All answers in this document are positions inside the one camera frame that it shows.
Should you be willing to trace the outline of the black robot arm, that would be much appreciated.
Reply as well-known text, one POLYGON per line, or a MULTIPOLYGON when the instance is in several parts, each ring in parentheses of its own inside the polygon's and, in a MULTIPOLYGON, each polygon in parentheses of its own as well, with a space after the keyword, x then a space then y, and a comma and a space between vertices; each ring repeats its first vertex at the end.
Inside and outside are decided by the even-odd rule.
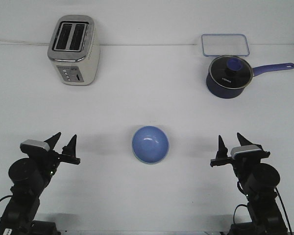
POLYGON ((77 136, 62 148, 54 150, 61 133, 45 141, 25 140, 20 150, 26 158, 15 161, 9 168, 8 176, 13 186, 9 202, 0 217, 0 235, 59 235, 54 222, 38 221, 34 217, 40 206, 40 196, 51 182, 60 163, 78 165, 76 157, 77 136))
POLYGON ((230 164, 236 175, 237 188, 247 198, 250 222, 237 223, 230 227, 230 235, 291 235, 292 229, 285 208, 279 209, 276 199, 281 196, 277 189, 280 182, 278 171, 261 160, 270 152, 260 144, 254 144, 237 133, 240 146, 231 151, 226 148, 221 136, 218 137, 216 157, 210 166, 230 164))

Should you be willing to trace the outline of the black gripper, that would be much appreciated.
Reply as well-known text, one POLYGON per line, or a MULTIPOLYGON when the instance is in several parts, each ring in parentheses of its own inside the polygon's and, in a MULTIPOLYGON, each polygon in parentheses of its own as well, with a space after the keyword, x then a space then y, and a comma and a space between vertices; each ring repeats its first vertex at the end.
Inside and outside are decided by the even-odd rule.
POLYGON ((80 158, 76 157, 77 135, 74 135, 69 143, 62 148, 61 154, 53 150, 60 136, 61 132, 58 132, 44 141, 48 144, 50 151, 41 150, 27 154, 30 159, 36 162, 39 171, 46 179, 51 179, 55 175, 62 162, 74 165, 80 164, 80 158))
MULTIPOLYGON (((262 148, 260 144, 255 144, 246 139, 239 132, 237 133, 237 139, 241 146, 256 145, 262 148)), ((253 167, 261 162, 261 159, 268 158, 270 156, 269 151, 254 151, 249 153, 239 153, 238 156, 233 159, 227 156, 228 149, 226 148, 221 135, 218 136, 218 151, 215 159, 210 160, 210 166, 221 166, 226 164, 231 164, 233 166, 233 171, 235 176, 238 178, 239 182, 244 182, 251 173, 253 167)))

